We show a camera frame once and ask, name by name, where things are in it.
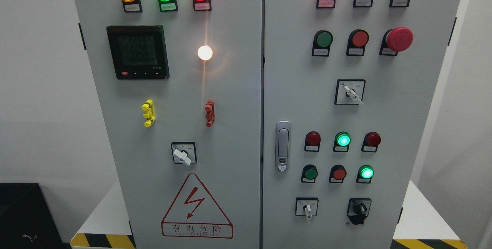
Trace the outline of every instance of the switch handle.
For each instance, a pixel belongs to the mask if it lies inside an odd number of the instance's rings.
[[[360,97],[353,91],[351,88],[348,86],[343,86],[343,88],[346,90],[348,97],[350,97],[351,100],[354,100],[359,103],[359,105],[362,105],[362,100]]]

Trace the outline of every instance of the push button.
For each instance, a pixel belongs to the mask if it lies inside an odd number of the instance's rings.
[[[308,164],[303,168],[301,182],[314,184],[316,177],[318,177],[318,169],[316,169],[316,166]]]

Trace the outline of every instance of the red push button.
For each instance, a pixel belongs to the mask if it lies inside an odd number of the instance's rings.
[[[321,143],[321,136],[318,132],[312,131],[306,135],[306,142],[310,146],[318,146]]]
[[[376,132],[367,133],[364,141],[368,146],[377,147],[381,143],[381,137]]]
[[[352,44],[358,47],[362,47],[369,41],[369,34],[365,31],[358,31],[352,37]]]
[[[413,42],[413,33],[407,27],[396,27],[386,35],[388,48],[400,52],[408,49]]]
[[[337,180],[344,179],[347,176],[347,172],[343,169],[337,169],[333,173],[333,178]]]

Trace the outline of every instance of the warning sign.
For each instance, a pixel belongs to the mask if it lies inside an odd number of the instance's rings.
[[[233,237],[231,221],[195,173],[186,177],[161,226],[166,237]]]

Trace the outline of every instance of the digital power meter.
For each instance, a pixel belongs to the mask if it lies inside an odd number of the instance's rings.
[[[108,26],[109,46],[118,79],[167,79],[162,25]]]

